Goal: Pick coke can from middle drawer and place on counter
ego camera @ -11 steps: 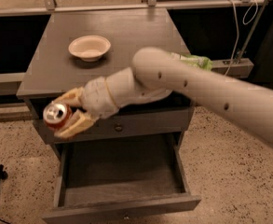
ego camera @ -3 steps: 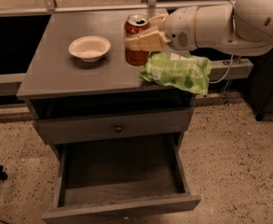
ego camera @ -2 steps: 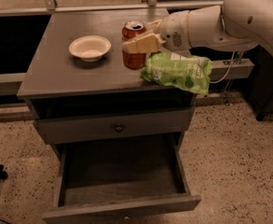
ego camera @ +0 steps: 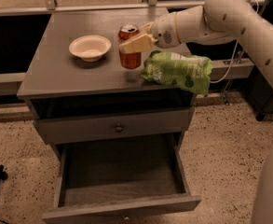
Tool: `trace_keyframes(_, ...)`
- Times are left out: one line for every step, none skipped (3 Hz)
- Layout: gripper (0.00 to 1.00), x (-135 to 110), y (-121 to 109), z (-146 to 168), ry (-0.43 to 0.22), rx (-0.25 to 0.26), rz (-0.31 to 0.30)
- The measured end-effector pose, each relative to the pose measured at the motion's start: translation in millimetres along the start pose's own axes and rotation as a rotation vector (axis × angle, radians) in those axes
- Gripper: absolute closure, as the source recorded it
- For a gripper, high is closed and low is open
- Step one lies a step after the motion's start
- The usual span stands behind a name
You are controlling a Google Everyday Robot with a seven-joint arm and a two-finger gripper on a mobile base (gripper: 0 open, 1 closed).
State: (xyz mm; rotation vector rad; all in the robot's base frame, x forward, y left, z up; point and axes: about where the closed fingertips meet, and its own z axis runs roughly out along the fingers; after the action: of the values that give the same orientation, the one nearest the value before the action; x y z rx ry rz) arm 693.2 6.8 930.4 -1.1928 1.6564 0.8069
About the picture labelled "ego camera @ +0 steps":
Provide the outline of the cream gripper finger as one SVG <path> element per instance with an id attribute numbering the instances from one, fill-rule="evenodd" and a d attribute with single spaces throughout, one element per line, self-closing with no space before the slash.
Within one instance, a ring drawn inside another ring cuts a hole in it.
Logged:
<path id="1" fill-rule="evenodd" d="M 124 54 L 138 53 L 150 50 L 157 42 L 151 34 L 139 33 L 121 43 L 118 48 Z"/>
<path id="2" fill-rule="evenodd" d="M 139 27 L 139 31 L 141 34 L 151 34 L 151 27 L 153 25 L 153 22 L 148 22 L 147 24 L 144 24 Z"/>

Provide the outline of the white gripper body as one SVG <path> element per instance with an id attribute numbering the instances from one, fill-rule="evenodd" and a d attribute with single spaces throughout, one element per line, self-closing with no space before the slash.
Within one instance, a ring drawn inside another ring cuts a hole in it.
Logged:
<path id="1" fill-rule="evenodd" d="M 168 13 L 156 19 L 151 26 L 151 34 L 160 48 L 168 49 L 178 46 L 176 13 Z"/>

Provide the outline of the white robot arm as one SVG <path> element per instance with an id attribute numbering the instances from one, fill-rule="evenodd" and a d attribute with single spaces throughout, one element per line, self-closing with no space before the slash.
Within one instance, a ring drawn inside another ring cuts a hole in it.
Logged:
<path id="1" fill-rule="evenodd" d="M 221 43 L 236 39 L 273 89 L 273 24 L 248 0 L 205 0 L 201 7 L 164 15 L 119 45 L 123 53 L 163 49 L 182 43 Z M 268 154 L 253 204 L 252 224 L 273 224 L 273 148 Z"/>

